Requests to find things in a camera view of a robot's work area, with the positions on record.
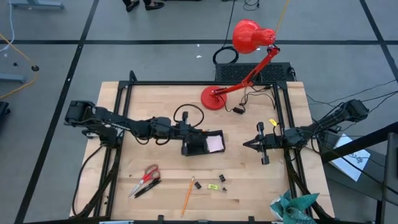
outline person's feet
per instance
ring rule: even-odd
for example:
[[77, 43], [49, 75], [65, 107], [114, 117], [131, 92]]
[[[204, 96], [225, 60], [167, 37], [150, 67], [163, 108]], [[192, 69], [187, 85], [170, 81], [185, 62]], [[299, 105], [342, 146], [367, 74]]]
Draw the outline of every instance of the person's feet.
[[131, 1], [131, 4], [129, 6], [126, 6], [126, 11], [130, 12], [132, 9], [134, 9], [136, 6], [138, 6], [139, 0], [133, 0]]
[[150, 5], [145, 6], [146, 10], [153, 10], [153, 9], [160, 9], [164, 6], [164, 3], [162, 2], [151, 2]]

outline wooden tabletop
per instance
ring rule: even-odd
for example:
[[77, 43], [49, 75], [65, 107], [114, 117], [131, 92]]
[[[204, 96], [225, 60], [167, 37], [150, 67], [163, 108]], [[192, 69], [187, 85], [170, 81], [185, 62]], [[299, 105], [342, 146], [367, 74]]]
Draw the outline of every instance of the wooden tabletop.
[[[97, 106], [113, 110], [117, 92], [117, 82], [104, 82], [101, 86]], [[312, 123], [303, 83], [288, 83], [289, 97], [296, 126]], [[164, 215], [165, 220], [248, 220], [254, 216], [256, 221], [275, 220], [269, 210], [271, 200], [289, 189], [289, 181], [284, 164], [283, 150], [268, 151], [270, 164], [261, 164], [261, 154], [243, 142], [253, 139], [256, 124], [264, 122], [264, 133], [272, 132], [269, 120], [277, 121], [277, 112], [271, 100], [265, 96], [249, 96], [246, 112], [242, 115], [225, 110], [210, 111], [200, 103], [201, 91], [206, 86], [134, 86], [129, 105], [128, 117], [134, 120], [148, 119], [153, 116], [166, 116], [172, 120], [175, 109], [184, 103], [199, 106], [205, 112], [205, 119], [198, 127], [201, 129], [224, 132], [226, 150], [224, 153], [185, 157], [181, 155], [181, 141], [170, 141], [158, 146], [151, 139], [142, 146], [132, 135], [125, 134], [118, 182], [113, 202], [113, 220], [156, 220]], [[238, 106], [243, 90], [228, 94], [227, 108]], [[283, 93], [280, 92], [285, 125], [288, 125], [285, 113]], [[188, 111], [188, 122], [195, 124], [200, 113], [191, 107], [184, 107], [177, 113], [181, 118]], [[84, 160], [99, 146], [98, 139], [88, 140]], [[104, 158], [103, 149], [86, 165], [82, 173], [80, 188], [76, 198], [76, 210], [81, 211], [98, 188]], [[309, 191], [320, 193], [318, 203], [331, 216], [334, 216], [325, 173], [318, 154], [303, 149], [301, 152], [303, 168]], [[144, 169], [158, 164], [162, 182], [137, 199], [128, 198], [129, 192], [140, 181]], [[218, 184], [220, 174], [225, 176], [222, 184], [226, 193], [208, 190], [208, 184]], [[187, 210], [180, 218], [181, 209], [192, 176], [202, 188], [193, 188]], [[106, 206], [101, 207], [104, 214]]]

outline black floor stripe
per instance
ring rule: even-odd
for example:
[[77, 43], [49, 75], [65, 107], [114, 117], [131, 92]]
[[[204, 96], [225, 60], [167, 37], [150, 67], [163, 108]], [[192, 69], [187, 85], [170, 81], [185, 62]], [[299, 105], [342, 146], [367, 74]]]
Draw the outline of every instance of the black floor stripe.
[[93, 17], [94, 17], [94, 14], [95, 14], [95, 11], [96, 11], [96, 8], [98, 5], [98, 1], [99, 0], [94, 0], [93, 5], [91, 6], [91, 10], [90, 10], [90, 13], [88, 15], [88, 18], [87, 18], [87, 21], [85, 24], [85, 28], [83, 29], [83, 33], [80, 38], [80, 43], [78, 44], [78, 46], [76, 48], [75, 56], [73, 57], [72, 64], [70, 65], [70, 68], [68, 71], [68, 75], [65, 79], [65, 83], [63, 84], [60, 98], [58, 99], [57, 106], [55, 108], [54, 114], [53, 114], [51, 122], [50, 122], [50, 127], [45, 136], [44, 143], [40, 150], [40, 154], [37, 159], [35, 168], [33, 170], [33, 173], [30, 178], [30, 181], [28, 183], [28, 186], [26, 188], [24, 198], [22, 199], [21, 205], [19, 207], [18, 214], [15, 219], [15, 223], [20, 224], [20, 223], [23, 223], [25, 220], [25, 216], [28, 211], [30, 201], [32, 200], [37, 182], [39, 181], [40, 173], [42, 171], [42, 168], [43, 168], [43, 165], [45, 162], [45, 158], [47, 157], [47, 153], [50, 148], [50, 143], [51, 143], [52, 137], [54, 135], [55, 128], [57, 127], [57, 123], [58, 123], [58, 120], [61, 115], [63, 104], [65, 103], [65, 99], [67, 97], [68, 90], [69, 90], [73, 75], [76, 70], [76, 66], [80, 59], [81, 51], [83, 50], [83, 46], [84, 46], [83, 42], [84, 42], [85, 38], [87, 37], [88, 30], [90, 29], [91, 22], [93, 21]]
[[[80, 44], [81, 40], [15, 40], [14, 44]], [[169, 44], [223, 44], [224, 40], [84, 40], [83, 44], [97, 45], [169, 45]], [[277, 40], [281, 45], [377, 45], [379, 40]], [[387, 44], [398, 45], [398, 40], [388, 40]]]
[[386, 57], [387, 63], [390, 66], [390, 69], [392, 71], [392, 74], [394, 74], [394, 77], [398, 79], [398, 69], [397, 65], [394, 61], [394, 59], [391, 56], [391, 53], [387, 47], [387, 42], [384, 41], [383, 36], [380, 33], [379, 28], [377, 27], [376, 21], [374, 20], [371, 11], [369, 10], [368, 5], [366, 4], [365, 0], [359, 0], [361, 3], [361, 6], [363, 8], [363, 11], [365, 12], [366, 17], [368, 18], [368, 21], [373, 29], [374, 35], [376, 35], [376, 38], [378, 41], [380, 41], [380, 46], [381, 49], [384, 53], [384, 56]]
[[[13, 44], [80, 44], [80, 40], [14, 40]], [[7, 44], [5, 40], [0, 40], [0, 44]]]

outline paper sheet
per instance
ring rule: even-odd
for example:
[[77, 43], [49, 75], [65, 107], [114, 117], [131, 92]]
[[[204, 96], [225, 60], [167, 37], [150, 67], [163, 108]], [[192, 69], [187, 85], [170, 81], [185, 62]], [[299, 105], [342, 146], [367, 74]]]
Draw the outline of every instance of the paper sheet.
[[224, 149], [221, 136], [208, 136], [206, 138], [206, 143], [209, 152], [216, 152]]
[[[343, 134], [337, 141], [335, 148], [345, 145], [351, 141], [352, 140], [347, 135]], [[364, 149], [358, 152], [354, 152], [350, 155], [344, 156], [346, 160], [350, 161], [350, 163], [354, 164], [357, 168], [361, 170], [365, 168], [365, 165], [368, 162], [369, 157], [370, 153], [368, 153]], [[344, 161], [342, 158], [330, 161], [330, 164], [332, 164], [338, 170], [342, 171], [348, 177], [351, 177], [354, 181], [358, 181], [359, 176], [361, 175], [361, 172], [359, 170], [355, 169], [353, 166]]]

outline black marker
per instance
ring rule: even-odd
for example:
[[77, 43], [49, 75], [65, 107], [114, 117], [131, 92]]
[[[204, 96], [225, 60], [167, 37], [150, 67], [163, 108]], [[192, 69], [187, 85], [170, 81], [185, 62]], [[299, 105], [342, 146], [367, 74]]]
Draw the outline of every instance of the black marker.
[[143, 195], [145, 192], [147, 192], [148, 190], [150, 190], [151, 188], [155, 187], [158, 183], [160, 183], [161, 180], [160, 178], [156, 178], [154, 179], [150, 184], [148, 184], [147, 186], [145, 186], [143, 189], [141, 189], [140, 191], [138, 191], [135, 195], [134, 198], [138, 198], [141, 195]]

